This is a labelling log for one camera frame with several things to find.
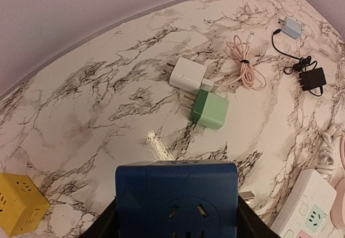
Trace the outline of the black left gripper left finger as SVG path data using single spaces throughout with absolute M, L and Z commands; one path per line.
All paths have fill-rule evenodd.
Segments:
M 117 238 L 118 211 L 114 199 L 95 222 L 81 235 L 81 238 Z

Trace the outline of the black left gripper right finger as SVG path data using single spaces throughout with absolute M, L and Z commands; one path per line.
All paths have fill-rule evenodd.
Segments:
M 238 197 L 237 238 L 280 238 Z

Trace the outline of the blue cube power socket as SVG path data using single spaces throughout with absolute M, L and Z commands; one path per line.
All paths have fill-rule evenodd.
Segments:
M 137 162 L 115 171 L 120 237 L 236 237 L 233 162 Z

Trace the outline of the white multicolour power strip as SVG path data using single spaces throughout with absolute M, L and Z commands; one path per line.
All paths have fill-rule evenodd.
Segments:
M 315 169 L 300 172 L 271 225 L 280 237 L 320 237 L 336 198 L 336 190 Z

